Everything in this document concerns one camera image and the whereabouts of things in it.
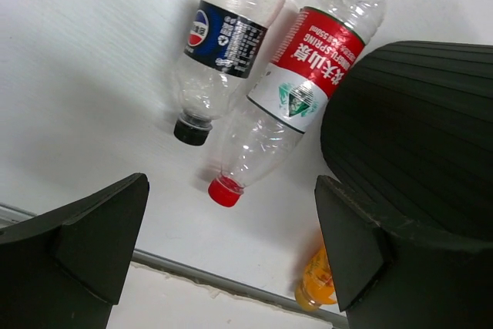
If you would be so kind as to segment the red label water bottle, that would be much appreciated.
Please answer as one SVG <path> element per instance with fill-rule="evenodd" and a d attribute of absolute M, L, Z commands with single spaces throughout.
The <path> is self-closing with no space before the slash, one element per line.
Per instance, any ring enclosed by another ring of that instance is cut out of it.
<path fill-rule="evenodd" d="M 325 109 L 376 34 L 385 0 L 303 0 L 261 77 L 223 133 L 212 200 L 232 207 L 278 167 Z"/>

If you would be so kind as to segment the black plastic waste bin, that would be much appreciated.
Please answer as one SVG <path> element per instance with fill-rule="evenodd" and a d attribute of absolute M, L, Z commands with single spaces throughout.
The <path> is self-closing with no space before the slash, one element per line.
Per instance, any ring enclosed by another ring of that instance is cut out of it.
<path fill-rule="evenodd" d="M 492 239 L 492 48 L 400 41 L 360 60 L 330 99 L 334 175 L 405 217 Z"/>

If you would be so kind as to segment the orange juice bottle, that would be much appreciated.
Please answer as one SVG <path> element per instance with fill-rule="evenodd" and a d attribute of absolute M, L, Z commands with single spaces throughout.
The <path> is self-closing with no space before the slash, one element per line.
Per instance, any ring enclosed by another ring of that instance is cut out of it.
<path fill-rule="evenodd" d="M 325 246 L 322 246 L 305 266 L 294 296 L 299 306 L 308 312 L 337 303 L 333 274 Z"/>

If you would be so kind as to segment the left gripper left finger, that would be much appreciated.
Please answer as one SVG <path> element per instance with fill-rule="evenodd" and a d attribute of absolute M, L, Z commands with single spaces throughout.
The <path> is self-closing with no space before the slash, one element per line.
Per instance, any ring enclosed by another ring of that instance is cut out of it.
<path fill-rule="evenodd" d="M 3 328 L 104 328 L 119 303 L 149 196 L 134 173 L 1 230 Z"/>

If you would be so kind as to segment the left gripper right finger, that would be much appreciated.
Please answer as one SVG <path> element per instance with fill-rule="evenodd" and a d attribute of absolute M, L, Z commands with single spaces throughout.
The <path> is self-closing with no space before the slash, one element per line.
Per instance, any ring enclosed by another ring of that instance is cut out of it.
<path fill-rule="evenodd" d="M 352 328 L 490 328 L 492 244 L 412 220 L 329 176 L 315 201 Z"/>

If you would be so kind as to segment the pepsi bottle black cap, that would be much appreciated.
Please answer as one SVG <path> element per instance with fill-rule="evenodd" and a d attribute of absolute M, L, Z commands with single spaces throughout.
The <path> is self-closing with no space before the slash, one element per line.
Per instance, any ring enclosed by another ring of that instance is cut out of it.
<path fill-rule="evenodd" d="M 212 122 L 231 111 L 285 1 L 200 0 L 174 72 L 179 141 L 202 146 Z"/>

